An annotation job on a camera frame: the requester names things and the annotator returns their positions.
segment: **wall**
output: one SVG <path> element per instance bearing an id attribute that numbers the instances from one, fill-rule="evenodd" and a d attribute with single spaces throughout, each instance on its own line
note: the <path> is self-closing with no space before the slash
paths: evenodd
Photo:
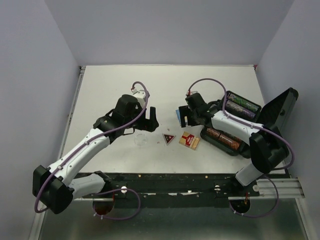
<path id="1" fill-rule="evenodd" d="M 284 136 L 296 152 L 296 162 L 290 172 L 301 181 L 316 227 L 320 226 L 319 13 L 319 0 L 295 0 L 257 69 L 265 101 L 288 87 L 299 92 Z"/>
<path id="2" fill-rule="evenodd" d="M 257 64 L 293 0 L 45 0 L 81 65 Z"/>
<path id="3" fill-rule="evenodd" d="M 79 68 L 43 0 L 0 3 L 0 239 L 25 240 L 32 173 L 56 159 Z"/>

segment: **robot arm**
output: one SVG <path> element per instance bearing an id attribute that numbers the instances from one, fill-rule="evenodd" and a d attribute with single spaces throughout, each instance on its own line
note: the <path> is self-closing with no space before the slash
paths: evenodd
<path id="1" fill-rule="evenodd" d="M 65 210 L 73 199 L 99 193 L 110 183 L 110 179 L 101 172 L 74 178 L 98 152 L 123 136 L 125 129 L 153 132 L 159 126 L 154 107 L 150 107 L 150 117 L 146 119 L 142 106 L 147 101 L 147 93 L 135 88 L 132 93 L 122 95 L 115 108 L 98 118 L 89 133 L 70 152 L 49 167 L 40 165 L 34 170 L 32 193 L 35 197 L 40 194 L 39 200 L 55 214 Z"/>
<path id="2" fill-rule="evenodd" d="M 227 116 L 217 106 L 207 104 L 197 92 L 187 96 L 185 100 L 188 105 L 179 107 L 181 127 L 186 126 L 187 119 L 190 126 L 204 125 L 215 128 L 241 139 L 250 146 L 251 162 L 235 174 L 236 187 L 245 187 L 263 174 L 268 174 L 289 155 L 287 146 L 282 141 L 254 128 L 264 128 L 281 136 L 275 125 L 246 121 L 230 113 Z"/>

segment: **white table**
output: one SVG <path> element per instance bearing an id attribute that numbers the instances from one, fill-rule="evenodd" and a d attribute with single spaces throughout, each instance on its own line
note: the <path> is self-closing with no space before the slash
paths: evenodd
<path id="1" fill-rule="evenodd" d="M 200 137 L 202 126 L 181 128 L 175 110 L 186 105 L 189 86 L 201 78 L 221 81 L 233 91 L 261 106 L 264 100 L 252 66 L 175 66 L 107 65 L 87 66 L 79 89 L 63 153 L 70 151 L 92 128 L 96 119 L 113 109 L 123 94 L 131 94 L 134 81 L 141 81 L 150 92 L 149 107 L 156 107 L 160 126 L 144 132 L 147 143 L 138 146 L 133 135 L 121 136 L 98 153 L 81 172 L 109 173 L 236 173 L 250 159 L 230 156 L 203 139 L 196 150 L 179 144 L 184 131 Z M 221 99 L 222 88 L 212 82 L 200 82 L 197 90 L 209 102 Z M 176 135 L 166 145 L 163 133 Z"/>

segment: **red and yellow package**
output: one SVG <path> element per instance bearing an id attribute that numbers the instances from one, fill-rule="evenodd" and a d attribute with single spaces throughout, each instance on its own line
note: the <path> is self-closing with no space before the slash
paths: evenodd
<path id="1" fill-rule="evenodd" d="M 199 141 L 200 141 L 199 137 L 196 137 L 195 135 L 192 135 L 185 131 L 182 137 L 180 138 L 179 143 L 188 148 L 191 148 L 192 150 L 196 150 Z"/>

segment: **red triangle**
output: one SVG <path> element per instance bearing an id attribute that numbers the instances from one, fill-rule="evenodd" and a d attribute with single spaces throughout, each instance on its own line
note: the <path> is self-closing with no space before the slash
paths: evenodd
<path id="1" fill-rule="evenodd" d="M 175 138 L 176 135 L 170 135 L 170 134 L 162 134 L 165 143 L 168 145 L 169 143 L 171 143 L 171 141 Z"/>

